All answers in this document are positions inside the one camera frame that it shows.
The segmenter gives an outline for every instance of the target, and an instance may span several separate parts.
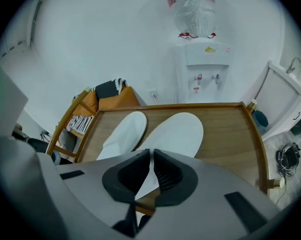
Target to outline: water dispenser tap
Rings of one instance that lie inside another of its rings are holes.
[[[203,78],[202,74],[198,74],[197,77],[195,76],[195,79],[197,80],[197,84],[198,84],[198,85],[201,84],[202,78]]]
[[[220,74],[212,75],[211,78],[212,78],[212,79],[215,79],[215,84],[217,84],[217,85],[218,85],[218,84],[220,83],[220,81],[221,81],[221,76],[220,76]]]

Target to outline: wall outlet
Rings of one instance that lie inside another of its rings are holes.
[[[158,96],[157,95],[157,90],[155,90],[155,89],[154,90],[150,90],[149,93],[150,93],[151,97],[157,97]]]

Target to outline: black handle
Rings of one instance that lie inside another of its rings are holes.
[[[296,118],[294,118],[293,120],[296,120],[297,118],[299,118],[301,115],[301,112],[298,112],[298,116]]]

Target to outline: white slipper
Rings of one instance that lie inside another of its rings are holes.
[[[203,140],[203,125],[197,116],[191,113],[177,113],[158,125],[138,148],[169,151],[194,158]],[[151,160],[149,173],[139,189],[135,200],[157,189],[159,183]]]
[[[133,151],[147,125],[146,116],[139,111],[127,115],[104,142],[96,160],[117,157]]]

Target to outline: water bottle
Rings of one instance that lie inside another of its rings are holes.
[[[208,37],[216,27],[215,0],[167,0],[181,33]]]

